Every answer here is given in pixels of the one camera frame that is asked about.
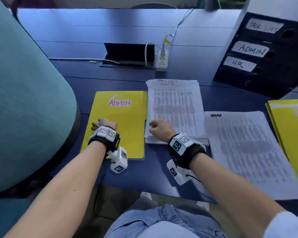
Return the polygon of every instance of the white shirt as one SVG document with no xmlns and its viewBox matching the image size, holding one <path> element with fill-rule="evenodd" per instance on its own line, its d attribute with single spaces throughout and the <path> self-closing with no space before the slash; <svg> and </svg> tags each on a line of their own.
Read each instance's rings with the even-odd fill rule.
<svg viewBox="0 0 298 238">
<path fill-rule="evenodd" d="M 138 238 L 152 237 L 199 238 L 186 228 L 167 221 L 150 226 Z M 298 238 L 298 217 L 287 211 L 277 214 L 268 225 L 264 238 Z"/>
</svg>

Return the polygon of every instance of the forearm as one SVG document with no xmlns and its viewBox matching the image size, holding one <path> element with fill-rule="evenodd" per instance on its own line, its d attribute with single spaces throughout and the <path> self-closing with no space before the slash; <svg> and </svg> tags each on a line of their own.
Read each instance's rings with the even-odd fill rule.
<svg viewBox="0 0 298 238">
<path fill-rule="evenodd" d="M 9 237 L 72 237 L 85 214 L 106 147 L 92 142 L 40 192 Z"/>
<path fill-rule="evenodd" d="M 205 154 L 195 156 L 190 169 L 248 238 L 263 237 L 270 221 L 284 211 L 270 196 Z"/>
</svg>

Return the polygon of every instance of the white sleeve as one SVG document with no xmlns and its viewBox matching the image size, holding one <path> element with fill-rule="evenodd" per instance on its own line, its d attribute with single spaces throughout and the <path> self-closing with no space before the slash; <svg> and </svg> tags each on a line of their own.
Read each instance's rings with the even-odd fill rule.
<svg viewBox="0 0 298 238">
<path fill-rule="evenodd" d="M 298 238 L 298 217 L 288 211 L 277 214 L 268 225 L 264 238 Z"/>
</svg>

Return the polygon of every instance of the blue table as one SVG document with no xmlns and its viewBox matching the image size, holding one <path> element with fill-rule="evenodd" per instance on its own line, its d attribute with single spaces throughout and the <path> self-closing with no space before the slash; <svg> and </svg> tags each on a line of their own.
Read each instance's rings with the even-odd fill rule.
<svg viewBox="0 0 298 238">
<path fill-rule="evenodd" d="M 162 44 L 183 18 L 186 10 L 141 9 L 22 9 L 20 22 L 48 57 L 104 58 L 104 42 Z M 74 90 L 82 114 L 81 132 L 64 161 L 51 173 L 63 168 L 80 151 L 96 91 L 147 90 L 149 79 L 198 80 L 205 111 L 263 111 L 269 98 L 213 82 L 225 45 L 239 10 L 211 13 L 195 10 L 178 29 L 166 73 L 153 70 L 104 68 L 79 61 L 53 61 Z M 288 94 L 298 99 L 298 88 Z M 170 160 L 166 146 L 146 145 L 143 161 L 131 160 L 121 174 L 107 172 L 103 183 L 155 194 L 203 200 L 193 183 L 178 186 L 167 170 Z M 96 181 L 106 171 L 105 162 Z M 298 200 L 282 205 L 298 215 Z"/>
</svg>

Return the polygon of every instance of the wristband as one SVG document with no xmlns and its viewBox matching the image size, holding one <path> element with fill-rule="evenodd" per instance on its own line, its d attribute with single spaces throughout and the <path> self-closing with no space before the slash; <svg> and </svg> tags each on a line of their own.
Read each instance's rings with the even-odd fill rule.
<svg viewBox="0 0 298 238">
<path fill-rule="evenodd" d="M 93 141 L 99 141 L 106 146 L 106 158 L 108 151 L 115 152 L 118 149 L 120 136 L 112 127 L 101 126 L 91 135 L 88 140 L 88 145 Z"/>
<path fill-rule="evenodd" d="M 198 153 L 206 153 L 205 146 L 185 134 L 176 134 L 168 142 L 169 154 L 176 167 L 190 169 L 189 165 Z"/>
</svg>

